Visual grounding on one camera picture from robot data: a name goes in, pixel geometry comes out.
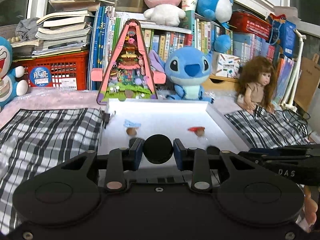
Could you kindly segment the person right hand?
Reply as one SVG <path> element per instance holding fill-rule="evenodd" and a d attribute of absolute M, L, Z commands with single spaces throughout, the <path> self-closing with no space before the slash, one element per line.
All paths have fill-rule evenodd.
<path fill-rule="evenodd" d="M 304 198 L 304 213 L 305 219 L 309 226 L 314 225 L 317 219 L 316 212 L 318 210 L 318 204 L 311 198 L 310 187 L 304 185 L 303 188 Z"/>

